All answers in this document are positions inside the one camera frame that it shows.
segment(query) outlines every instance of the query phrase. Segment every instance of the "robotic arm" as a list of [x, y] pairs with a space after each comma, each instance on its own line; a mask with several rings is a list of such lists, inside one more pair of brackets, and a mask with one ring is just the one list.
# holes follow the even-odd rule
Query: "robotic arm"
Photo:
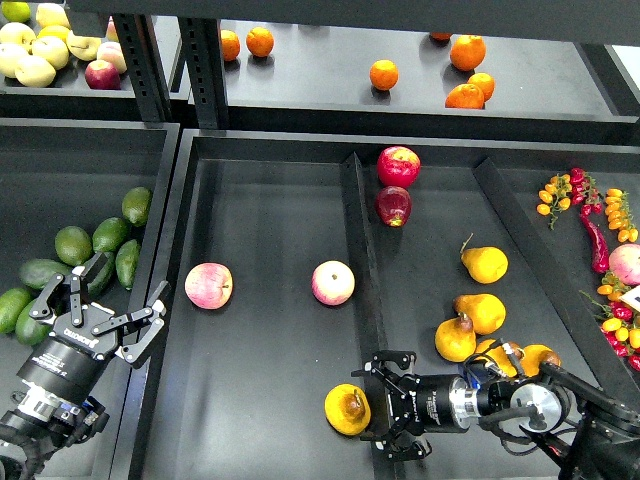
[[[86, 267], [53, 276], [30, 312], [52, 330], [18, 371], [28, 392], [0, 420], [0, 441], [21, 447], [27, 457], [20, 480], [40, 473], [61, 448], [104, 430], [109, 415], [89, 395], [91, 390], [115, 356], [133, 368], [142, 366], [164, 328], [167, 282], [160, 283], [144, 308], [120, 316], [90, 301], [87, 285], [105, 263], [106, 256], [96, 254]], [[137, 343], [123, 344], [125, 336], [146, 326]]]
[[[428, 442], [426, 448], [419, 441], [399, 446], [403, 432], [464, 433], [476, 418], [503, 441], [538, 446], [560, 467], [560, 479], [640, 479], [640, 415], [564, 369], [543, 363], [539, 375], [527, 377], [519, 370], [512, 379], [489, 359], [465, 364], [463, 375], [415, 375], [415, 359], [414, 352], [380, 351], [364, 369], [352, 372], [377, 378], [388, 391], [394, 423], [386, 433], [361, 439], [374, 442], [390, 460], [416, 460], [431, 453]], [[409, 373], [400, 376], [387, 363]], [[481, 382], [479, 372], [484, 373]], [[582, 415], [571, 445], [553, 433], [569, 422], [570, 392]], [[501, 423], [507, 420], [517, 421], [524, 437], [504, 431]]]

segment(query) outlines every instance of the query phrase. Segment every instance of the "black shelf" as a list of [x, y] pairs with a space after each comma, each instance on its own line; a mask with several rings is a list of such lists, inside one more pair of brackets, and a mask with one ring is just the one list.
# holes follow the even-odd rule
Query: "black shelf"
[[300, 3], [290, 0], [246, 0], [234, 3], [174, 2], [171, 0], [67, 0], [78, 12], [113, 11], [175, 15], [191, 18], [228, 18], [276, 23], [330, 25], [408, 31], [473, 32], [513, 38], [535, 38], [612, 45], [640, 45], [637, 25], [640, 6], [623, 0], [559, 3], [553, 0], [480, 0], [451, 3], [443, 0], [376, 4], [366, 0]]

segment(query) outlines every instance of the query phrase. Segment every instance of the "produce bin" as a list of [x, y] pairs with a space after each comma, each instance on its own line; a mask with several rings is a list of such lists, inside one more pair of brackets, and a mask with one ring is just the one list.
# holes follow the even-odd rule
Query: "produce bin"
[[[133, 289], [112, 279], [99, 298], [118, 315], [144, 305], [171, 179], [178, 125], [153, 128], [140, 123], [0, 120], [0, 275], [2, 292], [19, 287], [20, 265], [31, 258], [57, 259], [58, 230], [77, 225], [90, 234], [112, 216], [122, 216], [122, 198], [135, 186], [153, 190]], [[15, 375], [32, 348], [13, 334], [0, 336], [4, 373], [0, 410], [13, 410], [13, 392], [27, 388]], [[91, 441], [57, 452], [39, 478], [106, 479], [127, 391], [130, 368], [115, 359], [92, 392], [111, 419]]]
[[[380, 189], [375, 162], [393, 144], [408, 145], [423, 162], [409, 188], [411, 217], [400, 229], [383, 226], [373, 210]], [[419, 374], [457, 372], [436, 353], [435, 328], [454, 316], [456, 296], [488, 292], [507, 307], [501, 336], [521, 346], [547, 344], [567, 370], [637, 408], [638, 384], [603, 340], [588, 304], [579, 303], [571, 321], [559, 310], [557, 297], [578, 295], [578, 279], [554, 295], [538, 266], [548, 259], [520, 246], [507, 217], [550, 242], [544, 219], [526, 213], [535, 209], [537, 185], [576, 163], [622, 172], [638, 153], [186, 130], [154, 269], [154, 276], [176, 285], [164, 359], [152, 359], [156, 376], [134, 373], [129, 387], [139, 391], [158, 383], [155, 401], [142, 404], [153, 410], [153, 420], [138, 424], [139, 405], [125, 408], [120, 437], [127, 443], [114, 465], [131, 469], [123, 478], [134, 472], [145, 479], [557, 476], [542, 453], [507, 455], [496, 437], [477, 427], [464, 435], [428, 434], [431, 456], [391, 464], [370, 444], [333, 431], [324, 418], [324, 397], [339, 383], [360, 383], [350, 372], [378, 348], [415, 351]], [[506, 179], [501, 191], [492, 190], [487, 171]], [[519, 177], [535, 188], [521, 189]], [[519, 202], [510, 202], [511, 195]], [[470, 246], [493, 245], [507, 254], [509, 270], [501, 281], [480, 285], [461, 264], [460, 246], [472, 232]], [[576, 261], [588, 260], [587, 247], [577, 243]], [[330, 259], [349, 263], [356, 277], [353, 297], [337, 308], [321, 305], [311, 292], [314, 268]], [[202, 262], [222, 263], [232, 272], [233, 293], [219, 310], [194, 306], [184, 292], [187, 273]], [[588, 265], [580, 272], [587, 274]], [[569, 275], [566, 266], [560, 264], [558, 273]], [[588, 278], [584, 288], [592, 285]], [[585, 361], [595, 357], [601, 361]], [[371, 379], [360, 384], [379, 427], [387, 421], [383, 391]], [[129, 440], [136, 435], [137, 445]], [[142, 455], [142, 448], [143, 467], [130, 452]]]

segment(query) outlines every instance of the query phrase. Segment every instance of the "yellow cherry tomato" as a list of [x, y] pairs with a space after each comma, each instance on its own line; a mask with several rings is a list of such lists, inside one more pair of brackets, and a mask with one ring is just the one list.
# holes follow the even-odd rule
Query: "yellow cherry tomato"
[[622, 226], [622, 220], [616, 218], [615, 220], [609, 222], [609, 230], [617, 230]]
[[613, 293], [613, 287], [611, 285], [600, 285], [596, 292], [600, 295], [609, 295]]
[[551, 208], [546, 203], [541, 203], [536, 207], [536, 210], [540, 215], [549, 215], [551, 213]]
[[632, 348], [640, 348], [640, 328], [629, 330], [629, 345]]
[[604, 209], [604, 214], [609, 215], [611, 212], [615, 212], [616, 210], [620, 210], [620, 203], [611, 203]]
[[562, 200], [560, 200], [558, 202], [558, 207], [560, 207], [560, 210], [566, 210], [567, 208], [569, 208], [571, 206], [571, 199], [570, 198], [563, 198]]
[[616, 330], [616, 340], [626, 342], [627, 338], [629, 338], [629, 329], [627, 327], [620, 327]]
[[622, 320], [616, 317], [611, 317], [609, 320], [602, 322], [602, 329], [605, 332], [615, 332], [622, 326]]
[[624, 294], [621, 291], [617, 290], [617, 291], [607, 295], [607, 298], [609, 299], [610, 302], [618, 302], [618, 301], [620, 301], [620, 297], [622, 295], [624, 295]]
[[553, 202], [553, 197], [551, 196], [551, 194], [549, 192], [547, 192], [546, 190], [540, 190], [538, 192], [538, 197], [540, 197], [540, 200], [542, 200], [544, 203], [551, 203]]

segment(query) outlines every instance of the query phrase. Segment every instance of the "pink apple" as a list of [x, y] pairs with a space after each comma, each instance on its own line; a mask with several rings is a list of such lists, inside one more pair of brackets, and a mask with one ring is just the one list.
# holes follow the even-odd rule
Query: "pink apple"
[[109, 23], [107, 24], [107, 40], [111, 42], [118, 41], [118, 34], [116, 33], [116, 25], [113, 23], [113, 17], [109, 17]]
[[98, 47], [97, 59], [113, 63], [119, 74], [127, 71], [127, 64], [124, 61], [122, 47], [118, 42], [104, 42]]
[[318, 265], [314, 270], [311, 289], [319, 302], [336, 306], [351, 297], [355, 283], [353, 272], [347, 265], [330, 260]]
[[191, 269], [184, 290], [194, 304], [213, 310], [222, 307], [231, 296], [233, 278], [227, 267], [219, 263], [201, 263]]
[[87, 65], [84, 78], [93, 90], [120, 90], [118, 69], [105, 60], [94, 60]]

